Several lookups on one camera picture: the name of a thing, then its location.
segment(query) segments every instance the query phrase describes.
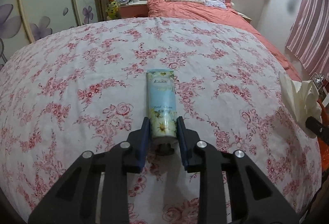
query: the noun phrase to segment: white cloth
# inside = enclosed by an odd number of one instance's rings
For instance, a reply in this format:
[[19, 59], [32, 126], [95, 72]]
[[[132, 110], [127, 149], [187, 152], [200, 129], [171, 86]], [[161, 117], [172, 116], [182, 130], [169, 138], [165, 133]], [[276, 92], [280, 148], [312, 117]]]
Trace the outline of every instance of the white cloth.
[[310, 138], [315, 138], [316, 135], [305, 126], [306, 119], [310, 116], [322, 122], [322, 109], [317, 103], [319, 92], [313, 81], [293, 81], [282, 72], [279, 72], [279, 80], [283, 103], [300, 128]]

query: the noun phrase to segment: metal screw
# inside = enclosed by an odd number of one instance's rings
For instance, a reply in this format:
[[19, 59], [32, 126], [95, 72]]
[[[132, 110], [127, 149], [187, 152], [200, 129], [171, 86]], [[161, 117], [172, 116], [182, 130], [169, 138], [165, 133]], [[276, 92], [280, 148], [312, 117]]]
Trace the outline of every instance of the metal screw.
[[241, 150], [238, 150], [235, 152], [235, 156], [238, 158], [242, 158], [242, 157], [244, 157], [244, 152]]
[[93, 156], [93, 153], [91, 152], [91, 151], [85, 151], [83, 154], [82, 154], [82, 157], [83, 158], [86, 158], [86, 159], [88, 159], [88, 158], [90, 158], [90, 157], [92, 157]]
[[123, 149], [127, 149], [130, 147], [130, 143], [128, 141], [121, 142], [120, 147]]
[[205, 148], [205, 147], [207, 146], [207, 143], [206, 143], [205, 141], [200, 140], [200, 141], [198, 141], [198, 142], [196, 143], [196, 145], [197, 145], [199, 148]]

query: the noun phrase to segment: orange object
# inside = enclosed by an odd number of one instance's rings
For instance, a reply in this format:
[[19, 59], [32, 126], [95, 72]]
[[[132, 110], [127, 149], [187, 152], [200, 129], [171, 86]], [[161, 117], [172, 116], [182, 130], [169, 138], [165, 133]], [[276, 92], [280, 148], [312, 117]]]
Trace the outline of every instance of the orange object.
[[[322, 123], [325, 126], [329, 126], [329, 117], [326, 113], [325, 107], [322, 105], [322, 102], [318, 101], [322, 108], [321, 117]], [[329, 145], [325, 144], [321, 139], [317, 139], [320, 146], [320, 154], [321, 154], [321, 163], [322, 163], [322, 172], [326, 171], [329, 168]]]
[[133, 18], [133, 17], [147, 17], [148, 8], [145, 5], [128, 5], [122, 6], [121, 9], [121, 17], [122, 18]]
[[292, 80], [302, 81], [296, 68], [291, 62], [252, 25], [247, 23], [238, 13], [231, 8], [230, 3], [225, 4], [227, 10], [208, 7], [194, 2], [165, 2], [165, 0], [148, 0], [149, 17], [171, 17], [191, 20], [210, 21], [232, 26], [252, 33], [272, 53], [282, 65]]

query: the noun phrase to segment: purple flower decal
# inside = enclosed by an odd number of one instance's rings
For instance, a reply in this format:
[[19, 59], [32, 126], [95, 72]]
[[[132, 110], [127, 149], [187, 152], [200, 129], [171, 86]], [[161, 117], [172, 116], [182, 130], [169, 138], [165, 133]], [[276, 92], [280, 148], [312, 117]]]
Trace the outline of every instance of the purple flower decal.
[[51, 28], [47, 28], [49, 24], [50, 18], [47, 16], [43, 16], [40, 19], [38, 26], [35, 23], [30, 23], [30, 28], [32, 30], [32, 34], [34, 36], [35, 41], [49, 36], [53, 33], [53, 30]]
[[13, 11], [12, 4], [4, 4], [0, 6], [0, 38], [12, 38], [17, 35], [22, 25], [21, 17], [14, 16], [8, 19], [10, 13]]
[[82, 14], [85, 16], [84, 23], [88, 24], [89, 20], [92, 20], [94, 18], [94, 14], [92, 13], [92, 7], [88, 6], [87, 8], [83, 8]]
[[65, 9], [63, 10], [63, 16], [65, 16], [67, 13], [68, 13], [68, 8], [65, 8]]

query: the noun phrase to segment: bed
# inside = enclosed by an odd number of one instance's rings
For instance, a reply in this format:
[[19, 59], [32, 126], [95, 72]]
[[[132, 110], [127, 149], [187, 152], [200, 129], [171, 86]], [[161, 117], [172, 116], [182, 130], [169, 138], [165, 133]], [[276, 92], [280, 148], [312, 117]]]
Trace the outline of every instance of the bed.
[[[0, 187], [24, 220], [83, 151], [108, 151], [140, 128], [151, 68], [175, 71], [187, 128], [219, 150], [245, 151], [297, 212], [321, 186], [318, 142], [281, 100], [278, 72], [293, 77], [289, 62], [233, 10], [220, 22], [184, 19], [152, 7], [161, 2], [149, 1], [149, 18], [47, 36], [0, 71]], [[184, 172], [179, 153], [151, 150], [128, 189], [131, 223], [197, 221], [199, 175]]]

